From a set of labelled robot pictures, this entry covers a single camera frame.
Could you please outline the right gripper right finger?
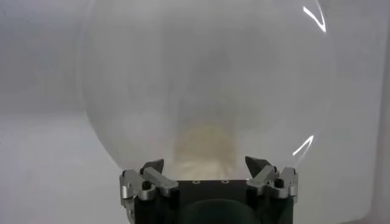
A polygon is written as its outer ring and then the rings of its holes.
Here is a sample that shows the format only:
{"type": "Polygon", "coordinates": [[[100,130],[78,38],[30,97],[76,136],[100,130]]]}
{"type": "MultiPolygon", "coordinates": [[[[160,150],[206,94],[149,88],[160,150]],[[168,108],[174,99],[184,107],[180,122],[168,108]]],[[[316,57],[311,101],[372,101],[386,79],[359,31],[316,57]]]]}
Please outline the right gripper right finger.
{"type": "Polygon", "coordinates": [[[266,159],[245,157],[246,166],[252,178],[246,181],[249,189],[257,196],[268,195],[275,199],[292,197],[299,194],[299,174],[293,167],[285,167],[282,171],[266,159]]]}

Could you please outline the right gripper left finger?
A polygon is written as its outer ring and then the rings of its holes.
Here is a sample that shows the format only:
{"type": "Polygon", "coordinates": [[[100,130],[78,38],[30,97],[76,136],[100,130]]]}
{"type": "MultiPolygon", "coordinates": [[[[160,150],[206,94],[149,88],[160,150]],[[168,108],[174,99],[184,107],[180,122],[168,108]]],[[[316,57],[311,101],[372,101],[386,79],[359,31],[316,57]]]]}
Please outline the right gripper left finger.
{"type": "Polygon", "coordinates": [[[158,159],[145,163],[138,172],[123,170],[119,176],[121,205],[130,208],[135,197],[153,200],[157,191],[163,197],[172,197],[179,190],[179,182],[162,174],[164,165],[164,159],[158,159]]]}

